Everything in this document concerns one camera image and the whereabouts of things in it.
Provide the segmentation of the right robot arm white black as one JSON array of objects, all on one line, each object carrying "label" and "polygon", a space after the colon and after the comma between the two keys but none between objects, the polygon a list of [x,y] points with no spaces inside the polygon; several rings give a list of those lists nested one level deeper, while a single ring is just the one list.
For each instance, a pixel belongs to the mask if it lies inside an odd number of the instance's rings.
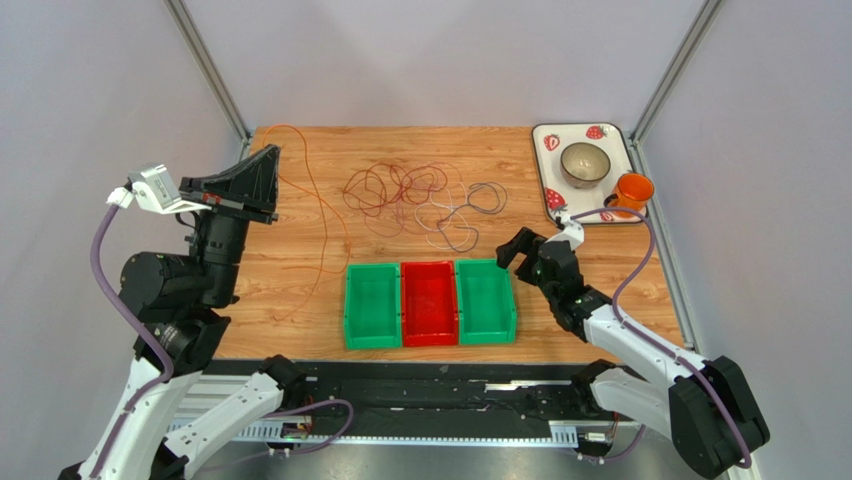
[{"label": "right robot arm white black", "polygon": [[669,439],[706,479],[750,468],[770,431],[741,367],[726,356],[709,360],[672,344],[587,284],[575,253],[583,239],[578,225],[550,238],[522,228],[496,249],[503,269],[524,257],[516,277],[540,290],[563,330],[622,361],[599,360],[573,377],[580,410],[639,422]]}]

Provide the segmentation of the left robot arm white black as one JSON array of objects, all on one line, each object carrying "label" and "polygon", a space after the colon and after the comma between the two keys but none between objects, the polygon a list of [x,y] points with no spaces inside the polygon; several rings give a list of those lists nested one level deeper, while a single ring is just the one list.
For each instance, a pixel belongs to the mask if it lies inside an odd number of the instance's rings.
[{"label": "left robot arm white black", "polygon": [[[185,426],[171,423],[210,365],[230,324],[249,226],[278,218],[280,150],[268,145],[221,173],[175,182],[161,164],[128,174],[107,199],[90,247],[90,266],[108,301],[136,331],[129,375],[93,452],[64,468],[64,479],[189,479],[255,421],[306,401],[305,374],[291,360],[265,359],[236,392]],[[118,212],[137,205],[193,218],[185,254],[144,251],[124,264],[117,286],[101,263]]]}]

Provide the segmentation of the right green plastic bin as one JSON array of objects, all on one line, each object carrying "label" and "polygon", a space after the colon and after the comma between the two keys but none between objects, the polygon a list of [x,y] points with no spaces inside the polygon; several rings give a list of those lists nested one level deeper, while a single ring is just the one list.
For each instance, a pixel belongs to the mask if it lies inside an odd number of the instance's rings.
[{"label": "right green plastic bin", "polygon": [[455,274],[459,343],[513,343],[517,309],[509,272],[493,259],[464,259],[455,262]]}]

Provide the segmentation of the green plastic bin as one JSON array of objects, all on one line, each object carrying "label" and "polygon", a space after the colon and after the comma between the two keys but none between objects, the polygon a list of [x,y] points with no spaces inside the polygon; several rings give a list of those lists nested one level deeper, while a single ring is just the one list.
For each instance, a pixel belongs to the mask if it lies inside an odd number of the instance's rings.
[{"label": "green plastic bin", "polygon": [[493,259],[464,259],[455,262],[455,274],[459,343],[513,343],[517,309],[509,272]]},{"label": "green plastic bin", "polygon": [[350,350],[402,346],[401,272],[398,263],[347,268],[343,334]]}]

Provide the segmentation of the strawberry pattern white tray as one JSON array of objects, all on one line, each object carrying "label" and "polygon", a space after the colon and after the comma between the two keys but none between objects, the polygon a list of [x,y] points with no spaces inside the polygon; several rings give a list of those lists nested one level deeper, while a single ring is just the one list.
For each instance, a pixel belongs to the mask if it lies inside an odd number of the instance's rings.
[{"label": "strawberry pattern white tray", "polygon": [[[634,171],[624,136],[611,123],[539,124],[532,129],[531,139],[543,203],[550,221],[603,207],[620,177]],[[601,149],[609,159],[607,176],[591,187],[571,185],[561,162],[567,148],[581,143]]]}]

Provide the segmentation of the grey ceramic bowl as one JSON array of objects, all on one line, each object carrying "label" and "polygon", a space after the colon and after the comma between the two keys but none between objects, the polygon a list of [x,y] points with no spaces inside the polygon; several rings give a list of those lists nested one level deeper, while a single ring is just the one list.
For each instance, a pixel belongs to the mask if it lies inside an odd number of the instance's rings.
[{"label": "grey ceramic bowl", "polygon": [[588,189],[597,186],[610,173],[611,160],[600,147],[577,142],[562,151],[560,167],[570,186]]}]

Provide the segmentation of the red plastic bin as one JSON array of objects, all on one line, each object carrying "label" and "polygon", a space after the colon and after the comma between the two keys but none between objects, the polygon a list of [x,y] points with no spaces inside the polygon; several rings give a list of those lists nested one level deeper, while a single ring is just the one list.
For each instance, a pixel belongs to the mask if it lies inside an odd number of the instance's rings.
[{"label": "red plastic bin", "polygon": [[457,345],[459,314],[454,263],[402,263],[401,288],[403,346]]}]

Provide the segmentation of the orange mug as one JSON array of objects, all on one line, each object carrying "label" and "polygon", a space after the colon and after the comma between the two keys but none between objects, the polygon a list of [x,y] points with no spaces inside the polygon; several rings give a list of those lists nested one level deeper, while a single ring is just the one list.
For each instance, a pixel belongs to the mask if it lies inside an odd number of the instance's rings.
[{"label": "orange mug", "polygon": [[655,185],[648,177],[628,172],[616,181],[612,192],[604,200],[604,206],[642,212],[654,193]]}]

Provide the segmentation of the left green plastic bin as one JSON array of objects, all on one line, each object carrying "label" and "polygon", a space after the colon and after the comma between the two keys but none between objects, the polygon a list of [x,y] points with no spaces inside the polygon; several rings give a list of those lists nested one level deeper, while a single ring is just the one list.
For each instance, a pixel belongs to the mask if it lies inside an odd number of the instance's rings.
[{"label": "left green plastic bin", "polygon": [[347,268],[343,334],[350,350],[402,346],[401,272],[398,263]]}]

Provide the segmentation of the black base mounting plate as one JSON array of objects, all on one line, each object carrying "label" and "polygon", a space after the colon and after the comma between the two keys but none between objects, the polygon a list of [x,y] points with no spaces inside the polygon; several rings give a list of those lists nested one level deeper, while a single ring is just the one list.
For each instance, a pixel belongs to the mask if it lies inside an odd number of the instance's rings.
[{"label": "black base mounting plate", "polygon": [[343,399],[354,407],[320,407],[316,436],[345,425],[349,438],[539,439],[550,425],[608,431],[610,413],[586,413],[570,383],[578,364],[300,361],[307,377],[288,394],[294,408]]}]

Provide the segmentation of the left aluminium frame post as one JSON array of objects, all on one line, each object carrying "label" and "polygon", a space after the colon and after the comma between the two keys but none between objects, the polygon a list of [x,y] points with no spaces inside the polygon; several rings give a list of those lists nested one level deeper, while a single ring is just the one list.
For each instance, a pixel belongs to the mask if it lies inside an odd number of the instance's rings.
[{"label": "left aluminium frame post", "polygon": [[240,143],[243,146],[248,146],[252,137],[251,130],[240,113],[224,77],[217,68],[187,3],[183,0],[165,0],[164,3],[231,129]]}]

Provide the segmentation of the aluminium frame post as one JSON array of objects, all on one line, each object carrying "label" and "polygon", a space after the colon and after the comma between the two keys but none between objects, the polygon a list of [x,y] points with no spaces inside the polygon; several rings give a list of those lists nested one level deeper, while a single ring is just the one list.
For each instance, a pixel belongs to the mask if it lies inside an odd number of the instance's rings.
[{"label": "aluminium frame post", "polygon": [[632,132],[632,142],[640,144],[649,134],[654,122],[662,112],[668,98],[674,92],[691,59],[712,27],[723,6],[724,0],[702,2],[694,20],[664,71],[657,87],[646,104]]},{"label": "aluminium frame post", "polygon": [[252,137],[251,130],[240,113],[224,77],[217,68],[187,3],[183,0],[165,0],[164,3],[231,129],[240,143],[243,146],[248,146]]}]

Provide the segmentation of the aluminium rail front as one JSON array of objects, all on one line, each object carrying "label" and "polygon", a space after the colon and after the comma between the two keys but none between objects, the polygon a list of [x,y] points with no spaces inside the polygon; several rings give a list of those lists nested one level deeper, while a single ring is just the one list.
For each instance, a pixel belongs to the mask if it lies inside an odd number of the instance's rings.
[{"label": "aluminium rail front", "polygon": [[308,376],[312,412],[264,417],[234,441],[318,444],[555,446],[574,448],[587,422],[558,402],[566,382],[458,380],[431,374]]}]

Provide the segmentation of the right aluminium frame post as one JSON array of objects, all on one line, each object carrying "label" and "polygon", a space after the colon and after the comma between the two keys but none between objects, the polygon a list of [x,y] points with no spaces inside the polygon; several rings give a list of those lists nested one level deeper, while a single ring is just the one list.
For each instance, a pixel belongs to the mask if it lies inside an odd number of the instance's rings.
[{"label": "right aluminium frame post", "polygon": [[662,112],[668,98],[674,92],[691,59],[712,27],[723,6],[724,0],[702,2],[694,20],[664,71],[657,87],[646,104],[632,132],[632,142],[640,144],[649,134],[654,122]]}]

